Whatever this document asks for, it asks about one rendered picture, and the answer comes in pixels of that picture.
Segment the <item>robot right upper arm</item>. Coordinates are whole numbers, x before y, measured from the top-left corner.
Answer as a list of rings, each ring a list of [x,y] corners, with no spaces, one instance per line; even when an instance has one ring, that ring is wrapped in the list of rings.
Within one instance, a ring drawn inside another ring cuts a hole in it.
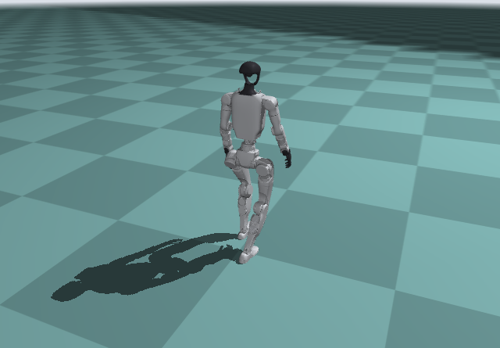
[[[268,114],[273,125],[271,127],[272,134],[275,136],[282,135],[283,132],[280,125],[280,112],[277,99],[273,96],[264,95],[262,97],[262,105],[269,111]]]

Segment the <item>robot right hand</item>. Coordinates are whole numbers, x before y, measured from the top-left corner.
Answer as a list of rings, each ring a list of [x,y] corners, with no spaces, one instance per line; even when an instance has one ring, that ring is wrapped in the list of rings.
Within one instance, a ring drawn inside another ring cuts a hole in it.
[[[285,163],[285,164],[287,164],[287,165],[285,165],[286,168],[289,168],[291,166],[291,154],[290,154],[290,152],[291,152],[290,149],[289,149],[289,152],[287,150],[282,151],[283,155],[287,157],[287,159],[285,159],[285,160],[287,160],[287,162]]]

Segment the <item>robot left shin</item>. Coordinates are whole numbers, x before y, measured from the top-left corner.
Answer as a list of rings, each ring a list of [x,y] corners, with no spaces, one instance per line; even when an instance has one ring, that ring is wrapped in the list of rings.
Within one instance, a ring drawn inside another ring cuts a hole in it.
[[[245,233],[247,230],[247,224],[248,224],[248,215],[251,210],[251,205],[252,205],[252,194],[248,197],[244,197],[240,193],[241,189],[241,184],[238,188],[239,196],[238,196],[238,212],[240,215],[240,232],[243,229],[243,232]]]

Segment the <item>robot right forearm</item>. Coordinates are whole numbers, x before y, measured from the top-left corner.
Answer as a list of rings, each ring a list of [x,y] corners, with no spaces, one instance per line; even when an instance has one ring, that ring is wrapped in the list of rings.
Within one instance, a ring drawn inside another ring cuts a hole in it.
[[[281,124],[281,130],[282,130],[283,134],[275,136],[277,143],[279,145],[279,148],[280,148],[280,152],[282,153],[283,150],[287,150],[289,152],[289,146],[288,146],[288,142],[287,142],[286,135],[284,132],[284,127],[282,126],[282,124]]]

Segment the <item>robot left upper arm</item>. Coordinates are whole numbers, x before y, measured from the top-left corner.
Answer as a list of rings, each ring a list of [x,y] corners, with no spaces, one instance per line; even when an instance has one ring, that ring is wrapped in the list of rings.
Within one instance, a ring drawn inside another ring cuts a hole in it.
[[[227,94],[223,95],[221,98],[221,121],[220,121],[220,128],[225,130],[225,131],[231,131],[232,130],[232,122],[229,121],[230,115],[231,115],[231,96],[233,95],[233,92],[228,92]]]

